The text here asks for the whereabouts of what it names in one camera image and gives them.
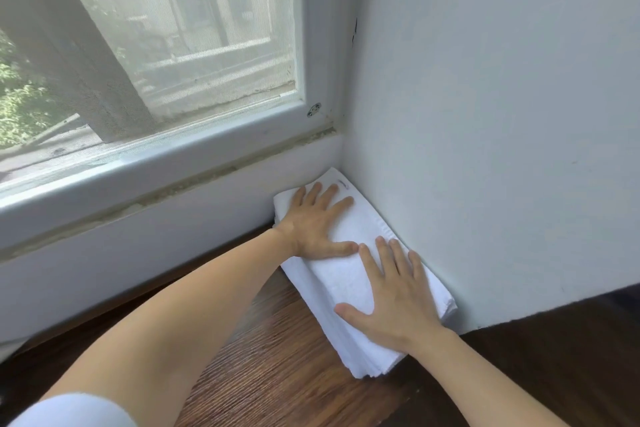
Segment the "person's right hand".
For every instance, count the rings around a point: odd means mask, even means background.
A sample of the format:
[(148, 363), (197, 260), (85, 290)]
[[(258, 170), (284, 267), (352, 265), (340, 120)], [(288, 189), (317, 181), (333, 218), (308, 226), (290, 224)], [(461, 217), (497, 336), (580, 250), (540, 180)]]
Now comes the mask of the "person's right hand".
[(387, 285), (374, 257), (365, 244), (359, 245), (359, 257), (369, 278), (374, 301), (375, 333), (370, 341), (405, 355), (418, 357), (430, 335), (444, 331), (431, 294), (418, 294), (409, 284), (412, 268), (408, 253), (399, 241), (387, 242), (394, 248), (396, 263), (401, 274), (399, 284)]

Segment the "person's left hand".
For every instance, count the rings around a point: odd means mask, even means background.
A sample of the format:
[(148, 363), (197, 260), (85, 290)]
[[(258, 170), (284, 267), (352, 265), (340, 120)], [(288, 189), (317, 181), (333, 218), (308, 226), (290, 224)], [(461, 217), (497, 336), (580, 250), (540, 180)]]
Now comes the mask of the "person's left hand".
[(300, 257), (319, 261), (321, 243), (332, 241), (329, 237), (331, 229), (355, 202), (348, 196), (322, 210), (317, 206), (317, 198), (324, 191), (323, 186), (316, 182), (307, 190), (303, 204), (291, 209), (290, 202), (289, 210), (276, 225), (275, 233), (285, 259)]

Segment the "white towel stack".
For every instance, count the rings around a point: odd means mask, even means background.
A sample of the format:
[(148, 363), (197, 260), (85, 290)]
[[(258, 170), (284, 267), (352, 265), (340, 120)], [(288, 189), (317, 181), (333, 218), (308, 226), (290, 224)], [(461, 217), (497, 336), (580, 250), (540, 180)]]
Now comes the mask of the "white towel stack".
[[(330, 240), (364, 243), (375, 261), (380, 263), (375, 239), (381, 236), (388, 241), (396, 239), (396, 234), (338, 169), (329, 168), (317, 182), (322, 184), (323, 189), (337, 185), (339, 190), (332, 203), (347, 196), (354, 199), (353, 206), (340, 216), (330, 230)], [(323, 261), (291, 258), (282, 264), (282, 269), (354, 378), (386, 375), (404, 359), (404, 354), (371, 342), (334, 312), (337, 303), (349, 303), (367, 314), (374, 308), (371, 283), (358, 254)]]

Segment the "person's left forearm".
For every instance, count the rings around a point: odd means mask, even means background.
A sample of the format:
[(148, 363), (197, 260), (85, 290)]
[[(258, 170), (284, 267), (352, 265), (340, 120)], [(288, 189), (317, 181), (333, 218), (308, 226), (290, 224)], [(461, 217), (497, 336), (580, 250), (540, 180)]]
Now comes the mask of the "person's left forearm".
[(303, 239), (281, 223), (166, 287), (100, 336), (44, 395), (48, 417), (63, 397), (87, 394), (136, 427), (170, 427), (204, 368), (275, 270)]

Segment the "person's right forearm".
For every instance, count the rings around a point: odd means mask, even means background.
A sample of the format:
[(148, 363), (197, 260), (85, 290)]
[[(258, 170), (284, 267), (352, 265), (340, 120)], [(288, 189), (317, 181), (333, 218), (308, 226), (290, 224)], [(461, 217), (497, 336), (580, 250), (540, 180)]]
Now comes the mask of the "person's right forearm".
[(447, 328), (413, 331), (406, 350), (446, 391), (469, 427), (569, 427)]

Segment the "window mesh screen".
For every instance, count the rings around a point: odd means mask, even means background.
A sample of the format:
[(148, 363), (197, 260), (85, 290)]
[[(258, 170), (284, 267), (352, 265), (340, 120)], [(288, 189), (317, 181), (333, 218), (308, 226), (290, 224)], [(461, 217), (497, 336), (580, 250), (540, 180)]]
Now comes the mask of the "window mesh screen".
[(296, 93), (294, 0), (0, 0), (0, 196)]

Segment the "pale building outside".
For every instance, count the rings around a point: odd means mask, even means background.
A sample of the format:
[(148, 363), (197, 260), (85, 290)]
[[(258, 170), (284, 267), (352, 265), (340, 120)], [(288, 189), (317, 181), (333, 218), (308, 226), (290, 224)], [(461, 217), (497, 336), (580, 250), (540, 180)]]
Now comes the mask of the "pale building outside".
[(157, 121), (298, 90), (292, 0), (80, 0)]

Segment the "grey concrete pillar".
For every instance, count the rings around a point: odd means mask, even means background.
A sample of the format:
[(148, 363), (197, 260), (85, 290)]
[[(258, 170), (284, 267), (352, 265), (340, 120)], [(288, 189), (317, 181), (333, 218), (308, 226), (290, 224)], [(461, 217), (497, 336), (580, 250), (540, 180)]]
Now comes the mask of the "grey concrete pillar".
[(103, 141), (156, 130), (80, 0), (0, 0), (0, 29)]

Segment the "white sleeve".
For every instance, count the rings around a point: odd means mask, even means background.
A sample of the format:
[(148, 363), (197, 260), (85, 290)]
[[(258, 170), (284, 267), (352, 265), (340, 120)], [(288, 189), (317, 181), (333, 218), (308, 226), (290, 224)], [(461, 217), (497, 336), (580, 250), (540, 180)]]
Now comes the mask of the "white sleeve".
[(68, 393), (28, 407), (7, 427), (138, 427), (123, 407), (86, 393)]

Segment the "green tree foliage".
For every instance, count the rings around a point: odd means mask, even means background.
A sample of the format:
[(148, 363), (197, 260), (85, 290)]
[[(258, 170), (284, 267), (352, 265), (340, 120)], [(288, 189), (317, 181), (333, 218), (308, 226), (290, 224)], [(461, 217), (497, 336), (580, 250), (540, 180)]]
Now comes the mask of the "green tree foliage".
[(74, 113), (0, 29), (0, 149), (23, 144)]

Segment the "white window frame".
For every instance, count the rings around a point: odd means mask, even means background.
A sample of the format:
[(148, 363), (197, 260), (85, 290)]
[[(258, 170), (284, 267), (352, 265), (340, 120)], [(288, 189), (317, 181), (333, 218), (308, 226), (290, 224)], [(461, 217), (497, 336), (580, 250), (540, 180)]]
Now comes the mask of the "white window frame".
[[(337, 118), (350, 0), (294, 0), (296, 94), (226, 110), (140, 138), (65, 174), (0, 196), (0, 263), (184, 188), (202, 174), (330, 126)], [(321, 102), (322, 109), (307, 117)]]

